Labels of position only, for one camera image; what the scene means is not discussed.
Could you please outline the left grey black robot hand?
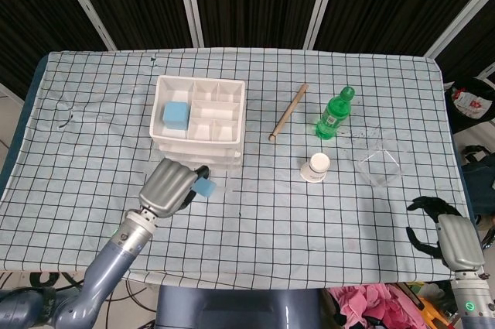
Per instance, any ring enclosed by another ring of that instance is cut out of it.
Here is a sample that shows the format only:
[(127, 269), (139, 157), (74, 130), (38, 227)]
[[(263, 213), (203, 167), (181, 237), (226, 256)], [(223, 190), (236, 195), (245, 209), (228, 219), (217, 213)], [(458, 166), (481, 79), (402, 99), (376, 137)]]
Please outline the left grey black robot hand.
[(197, 186), (209, 178), (208, 166), (191, 170), (182, 163), (162, 159), (139, 192), (140, 214), (151, 214), (155, 218), (172, 217), (190, 205), (200, 193)]

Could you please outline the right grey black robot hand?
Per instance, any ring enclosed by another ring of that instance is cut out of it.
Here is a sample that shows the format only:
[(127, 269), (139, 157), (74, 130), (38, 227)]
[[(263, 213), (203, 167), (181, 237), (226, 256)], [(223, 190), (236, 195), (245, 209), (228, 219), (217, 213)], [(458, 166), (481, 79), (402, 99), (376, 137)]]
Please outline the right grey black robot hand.
[(470, 219), (438, 197), (417, 197), (408, 211), (423, 210), (435, 223), (437, 246), (420, 242), (411, 227), (406, 228), (414, 248), (440, 259), (452, 272), (478, 271), (485, 263), (480, 240)]

